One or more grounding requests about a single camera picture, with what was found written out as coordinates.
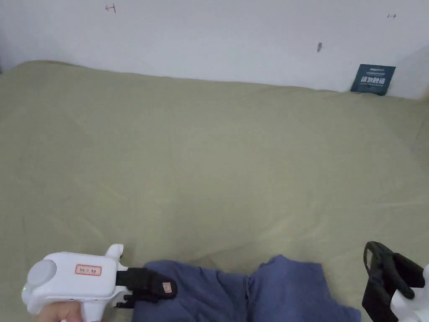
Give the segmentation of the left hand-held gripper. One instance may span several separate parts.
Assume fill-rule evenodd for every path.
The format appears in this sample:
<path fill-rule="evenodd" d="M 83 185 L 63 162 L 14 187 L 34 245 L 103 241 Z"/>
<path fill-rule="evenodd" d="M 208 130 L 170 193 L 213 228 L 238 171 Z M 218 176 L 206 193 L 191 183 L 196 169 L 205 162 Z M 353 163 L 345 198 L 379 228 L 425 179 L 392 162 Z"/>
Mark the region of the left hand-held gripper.
<path fill-rule="evenodd" d="M 129 269 L 129 289 L 117 285 L 116 274 L 127 270 L 120 263 L 123 250 L 122 244 L 113 244 L 103 256 L 73 252 L 47 255 L 27 275 L 21 292 L 26 309 L 39 314 L 48 304 L 77 301 L 83 321 L 100 322 L 108 306 L 134 309 L 142 301 L 176 298 L 175 280 L 145 267 Z"/>

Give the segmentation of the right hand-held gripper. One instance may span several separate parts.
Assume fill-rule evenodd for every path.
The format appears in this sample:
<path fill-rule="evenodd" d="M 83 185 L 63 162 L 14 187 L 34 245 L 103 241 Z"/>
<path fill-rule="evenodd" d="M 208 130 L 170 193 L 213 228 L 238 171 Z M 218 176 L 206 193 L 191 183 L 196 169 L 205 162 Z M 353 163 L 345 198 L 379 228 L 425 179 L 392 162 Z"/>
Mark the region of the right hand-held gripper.
<path fill-rule="evenodd" d="M 368 281 L 362 307 L 373 322 L 427 322 L 429 320 L 429 266 L 393 253 L 369 241 L 363 253 Z"/>

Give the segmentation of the person's left hand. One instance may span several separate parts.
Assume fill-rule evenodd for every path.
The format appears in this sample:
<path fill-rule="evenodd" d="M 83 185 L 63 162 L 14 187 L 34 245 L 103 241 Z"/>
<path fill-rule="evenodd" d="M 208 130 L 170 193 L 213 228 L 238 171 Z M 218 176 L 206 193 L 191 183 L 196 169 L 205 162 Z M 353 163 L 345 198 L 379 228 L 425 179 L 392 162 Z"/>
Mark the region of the person's left hand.
<path fill-rule="evenodd" d="M 78 301 L 57 302 L 44 306 L 36 322 L 83 322 L 81 304 Z"/>

